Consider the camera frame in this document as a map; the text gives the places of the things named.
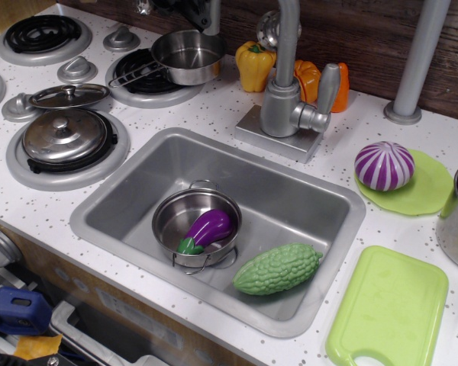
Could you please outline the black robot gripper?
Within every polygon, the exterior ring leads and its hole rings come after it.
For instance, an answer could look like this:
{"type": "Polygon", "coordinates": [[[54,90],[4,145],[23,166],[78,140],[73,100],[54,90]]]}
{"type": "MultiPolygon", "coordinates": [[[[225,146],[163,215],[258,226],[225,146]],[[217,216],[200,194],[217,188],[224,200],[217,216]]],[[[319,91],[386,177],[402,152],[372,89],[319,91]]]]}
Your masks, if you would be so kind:
{"type": "Polygon", "coordinates": [[[211,26],[210,1],[153,0],[152,6],[163,15],[169,15],[173,12],[182,15],[199,32],[211,26]]]}

